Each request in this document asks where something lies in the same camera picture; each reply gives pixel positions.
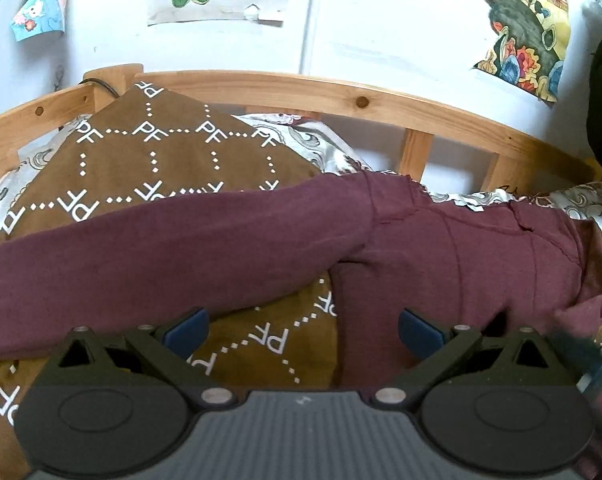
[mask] white wall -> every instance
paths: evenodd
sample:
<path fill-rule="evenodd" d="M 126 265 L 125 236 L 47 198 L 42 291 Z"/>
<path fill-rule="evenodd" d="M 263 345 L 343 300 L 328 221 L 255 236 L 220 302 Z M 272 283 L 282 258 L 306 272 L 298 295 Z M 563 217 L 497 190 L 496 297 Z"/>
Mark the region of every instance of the white wall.
<path fill-rule="evenodd" d="M 282 27 L 249 22 L 146 25 L 146 0 L 69 0 L 66 34 L 16 43 L 9 28 L 24 0 L 0 0 L 0 113 L 84 72 L 140 62 L 148 71 L 238 69 L 296 72 L 308 0 L 291 0 Z M 602 10 L 570 0 L 572 37 L 554 107 L 494 76 L 470 70 L 495 35 L 484 0 L 322 0 L 312 74 L 398 89 L 509 124 L 578 156 L 585 135 L 591 53 Z M 327 118 L 376 168 L 396 163 L 402 131 Z M 484 153 L 435 143 L 424 183 L 436 191 L 476 190 Z"/>
<path fill-rule="evenodd" d="M 472 70 L 494 44 L 484 0 L 323 0 L 313 74 L 362 82 L 471 111 L 546 140 L 576 156 L 590 154 L 585 121 L 591 54 L 602 38 L 602 8 L 570 0 L 572 36 L 550 107 L 495 76 Z M 372 148 L 347 138 L 370 164 L 396 160 L 400 130 L 384 129 Z M 437 139 L 423 183 L 437 192 L 477 190 L 488 155 Z"/>

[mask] wooden slat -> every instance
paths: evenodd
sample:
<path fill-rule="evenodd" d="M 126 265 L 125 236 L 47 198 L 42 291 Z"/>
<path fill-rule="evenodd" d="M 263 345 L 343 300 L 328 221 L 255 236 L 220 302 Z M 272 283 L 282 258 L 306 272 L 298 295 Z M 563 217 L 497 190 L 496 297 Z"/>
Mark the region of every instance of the wooden slat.
<path fill-rule="evenodd" d="M 592 175 L 592 180 L 602 180 L 602 167 L 596 161 L 596 158 L 590 157 L 585 160 L 585 163 L 594 170 L 594 175 Z"/>
<path fill-rule="evenodd" d="M 110 84 L 119 94 L 124 94 L 131 86 L 136 75 L 143 72 L 143 65 L 131 63 L 127 65 L 109 66 L 91 70 L 84 74 L 84 79 L 97 78 Z M 114 101 L 114 97 L 104 87 L 94 86 L 94 110 L 98 112 Z"/>
<path fill-rule="evenodd" d="M 578 158 L 509 126 L 427 99 L 358 83 L 214 70 L 144 73 L 142 78 L 205 102 L 313 110 L 427 132 L 527 162 L 575 183 L 588 182 L 593 174 Z"/>
<path fill-rule="evenodd" d="M 434 139 L 432 134 L 406 128 L 398 173 L 410 175 L 412 180 L 420 182 L 430 156 L 432 139 Z"/>
<path fill-rule="evenodd" d="M 0 177 L 18 164 L 16 152 L 31 140 L 94 112 L 94 90 L 84 84 L 44 95 L 0 115 Z"/>
<path fill-rule="evenodd" d="M 492 191 L 497 187 L 508 186 L 509 192 L 516 191 L 516 194 L 524 195 L 530 191 L 534 174 L 534 168 L 527 162 L 504 155 L 494 155 L 481 191 Z"/>

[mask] blue gripper pad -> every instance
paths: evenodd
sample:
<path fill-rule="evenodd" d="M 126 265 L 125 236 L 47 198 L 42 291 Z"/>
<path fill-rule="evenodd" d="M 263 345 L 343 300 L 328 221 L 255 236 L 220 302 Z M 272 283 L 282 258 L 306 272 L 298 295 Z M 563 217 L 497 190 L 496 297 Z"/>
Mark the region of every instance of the blue gripper pad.
<path fill-rule="evenodd" d="M 446 334 L 409 310 L 404 310 L 399 316 L 399 339 L 405 348 L 422 360 L 447 343 Z"/>
<path fill-rule="evenodd" d="M 161 344 L 182 359 L 187 359 L 207 339 L 210 320 L 200 309 L 173 326 L 161 338 Z"/>

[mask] sweater sleeve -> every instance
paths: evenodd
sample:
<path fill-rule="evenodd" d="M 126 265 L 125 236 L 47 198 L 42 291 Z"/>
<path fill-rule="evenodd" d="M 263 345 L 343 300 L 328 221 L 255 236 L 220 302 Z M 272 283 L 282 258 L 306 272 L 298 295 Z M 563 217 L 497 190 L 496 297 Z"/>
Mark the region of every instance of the sweater sleeve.
<path fill-rule="evenodd" d="M 168 198 L 0 245 L 0 359 L 75 326 L 117 333 L 293 293 L 365 244 L 364 173 L 274 191 Z"/>
<path fill-rule="evenodd" d="M 595 336 L 602 325 L 602 236 L 593 220 L 567 219 L 583 270 L 574 306 L 554 314 L 559 326 L 581 337 Z"/>

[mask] gray ribbed surface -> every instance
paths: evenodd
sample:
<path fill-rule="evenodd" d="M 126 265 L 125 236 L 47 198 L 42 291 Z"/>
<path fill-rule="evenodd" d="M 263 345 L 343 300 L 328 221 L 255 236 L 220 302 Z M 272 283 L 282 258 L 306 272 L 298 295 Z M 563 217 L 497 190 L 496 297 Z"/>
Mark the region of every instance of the gray ribbed surface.
<path fill-rule="evenodd" d="M 206 413 L 171 457 L 126 480 L 485 480 L 421 441 L 401 413 L 354 392 L 254 392 Z M 35 473 L 28 480 L 57 480 Z M 572 471 L 544 480 L 580 480 Z"/>

